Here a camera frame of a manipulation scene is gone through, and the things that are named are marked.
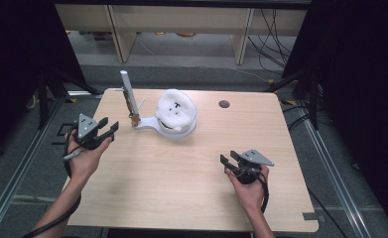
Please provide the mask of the person's left hand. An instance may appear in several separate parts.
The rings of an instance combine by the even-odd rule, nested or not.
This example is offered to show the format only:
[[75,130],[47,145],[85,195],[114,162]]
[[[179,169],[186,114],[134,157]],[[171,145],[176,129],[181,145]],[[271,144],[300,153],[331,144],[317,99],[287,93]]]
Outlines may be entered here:
[[99,147],[94,150],[81,148],[74,140],[75,130],[72,130],[68,140],[67,152],[78,152],[69,161],[70,180],[71,181],[88,181],[91,175],[97,170],[102,154],[108,149],[113,139],[108,137]]

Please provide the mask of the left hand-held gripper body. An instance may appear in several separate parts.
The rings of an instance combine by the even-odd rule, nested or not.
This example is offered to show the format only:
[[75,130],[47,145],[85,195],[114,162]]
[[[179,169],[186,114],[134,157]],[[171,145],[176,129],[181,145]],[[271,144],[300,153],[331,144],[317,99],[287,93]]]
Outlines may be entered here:
[[98,139],[98,130],[102,127],[101,121],[80,114],[77,121],[76,142],[88,150],[96,149],[101,144]]

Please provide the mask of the light wooden shelf unit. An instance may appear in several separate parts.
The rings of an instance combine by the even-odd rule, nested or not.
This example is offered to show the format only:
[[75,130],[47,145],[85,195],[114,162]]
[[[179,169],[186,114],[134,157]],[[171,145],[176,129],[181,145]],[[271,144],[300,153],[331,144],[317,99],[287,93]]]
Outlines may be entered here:
[[109,32],[118,59],[126,62],[138,32],[221,34],[231,37],[234,60],[242,64],[251,35],[294,37],[304,10],[58,4],[63,26],[71,31]]

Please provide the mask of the person's right hand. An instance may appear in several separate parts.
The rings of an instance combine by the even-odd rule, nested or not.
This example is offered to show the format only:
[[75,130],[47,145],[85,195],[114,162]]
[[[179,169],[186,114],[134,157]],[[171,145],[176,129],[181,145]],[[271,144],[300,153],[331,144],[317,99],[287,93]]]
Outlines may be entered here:
[[268,173],[269,169],[266,166],[262,166],[260,177],[257,180],[250,184],[242,184],[231,170],[225,170],[225,174],[232,183],[236,192],[237,199],[248,216],[252,216],[254,214],[263,215],[261,206],[266,195],[264,194],[264,188],[261,180],[266,181]]

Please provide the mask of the white fluffy plush keychain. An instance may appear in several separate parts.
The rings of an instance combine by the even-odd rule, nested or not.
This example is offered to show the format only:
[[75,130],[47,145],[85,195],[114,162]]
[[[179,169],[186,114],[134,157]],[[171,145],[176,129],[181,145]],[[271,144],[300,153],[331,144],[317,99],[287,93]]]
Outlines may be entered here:
[[181,90],[168,89],[158,100],[155,116],[170,126],[182,127],[195,120],[196,107]]

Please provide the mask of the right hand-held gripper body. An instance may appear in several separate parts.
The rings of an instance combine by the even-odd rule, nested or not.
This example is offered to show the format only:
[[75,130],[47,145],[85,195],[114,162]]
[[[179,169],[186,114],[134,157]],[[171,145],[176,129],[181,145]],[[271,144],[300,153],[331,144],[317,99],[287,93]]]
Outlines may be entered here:
[[273,167],[274,163],[255,149],[241,153],[238,169],[240,174],[237,176],[242,184],[250,184],[259,178],[261,166]]

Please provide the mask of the black metal stand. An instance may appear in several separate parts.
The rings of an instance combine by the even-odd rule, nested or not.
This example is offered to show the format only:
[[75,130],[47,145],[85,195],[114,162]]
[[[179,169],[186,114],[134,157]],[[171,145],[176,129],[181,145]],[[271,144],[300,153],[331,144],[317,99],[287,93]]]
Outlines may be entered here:
[[42,129],[49,121],[49,113],[51,110],[48,106],[48,90],[52,93],[54,98],[65,99],[69,93],[65,89],[65,83],[71,84],[87,91],[91,95],[99,95],[101,91],[89,86],[83,76],[73,77],[63,70],[54,67],[45,67],[40,70],[38,75],[38,93],[39,93],[39,107],[40,107],[40,124]]
[[295,99],[304,99],[306,96],[310,99],[310,120],[315,130],[319,128],[317,122],[318,111],[318,78],[312,72],[307,69],[300,69],[297,72],[281,79],[278,83],[275,83],[264,89],[264,92],[275,92],[276,90],[292,83],[296,82],[296,86],[292,92]]

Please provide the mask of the aluminium floor rail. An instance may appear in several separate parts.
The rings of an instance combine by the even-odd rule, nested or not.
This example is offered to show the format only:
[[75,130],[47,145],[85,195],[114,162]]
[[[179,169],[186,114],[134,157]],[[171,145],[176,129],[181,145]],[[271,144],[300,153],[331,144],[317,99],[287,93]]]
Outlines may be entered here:
[[310,118],[306,119],[304,124],[356,238],[372,238],[355,200],[352,198],[337,166],[334,164],[320,131],[314,126]]
[[28,173],[36,154],[39,152],[43,141],[45,140],[48,131],[51,128],[53,120],[61,109],[62,105],[65,103],[65,100],[56,99],[52,104],[51,109],[48,113],[48,119],[41,129],[38,129],[33,140],[28,147],[26,153],[22,157],[20,163],[18,164],[16,170],[13,172],[11,177],[8,180],[7,185],[0,194],[0,223],[4,218],[9,206],[13,200],[14,195],[16,194],[18,188],[21,186],[26,174]]

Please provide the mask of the grey tape strip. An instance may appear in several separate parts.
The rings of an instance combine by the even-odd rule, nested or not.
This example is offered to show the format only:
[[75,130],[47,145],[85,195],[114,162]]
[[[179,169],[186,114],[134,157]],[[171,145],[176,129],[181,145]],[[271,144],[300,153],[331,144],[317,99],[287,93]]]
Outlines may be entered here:
[[304,212],[303,217],[305,220],[316,220],[318,222],[326,222],[326,219],[323,214],[318,214],[316,212]]

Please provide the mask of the black curtain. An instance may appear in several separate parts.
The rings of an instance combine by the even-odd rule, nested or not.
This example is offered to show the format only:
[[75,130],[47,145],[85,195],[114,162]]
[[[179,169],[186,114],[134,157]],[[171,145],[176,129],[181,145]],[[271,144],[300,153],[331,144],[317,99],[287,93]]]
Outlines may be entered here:
[[388,217],[388,0],[311,0],[289,63],[316,60],[323,101]]
[[86,88],[54,0],[0,0],[0,144],[43,77]]

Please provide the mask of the white key stand with tray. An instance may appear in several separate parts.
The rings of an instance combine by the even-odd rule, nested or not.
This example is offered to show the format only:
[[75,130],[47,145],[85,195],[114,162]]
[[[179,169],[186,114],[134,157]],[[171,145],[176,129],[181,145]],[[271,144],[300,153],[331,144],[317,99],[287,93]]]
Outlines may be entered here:
[[183,139],[192,133],[196,126],[196,106],[181,90],[167,89],[157,101],[155,115],[141,117],[141,105],[136,103],[134,91],[126,70],[120,71],[123,92],[132,127],[137,130],[152,129],[168,139]]

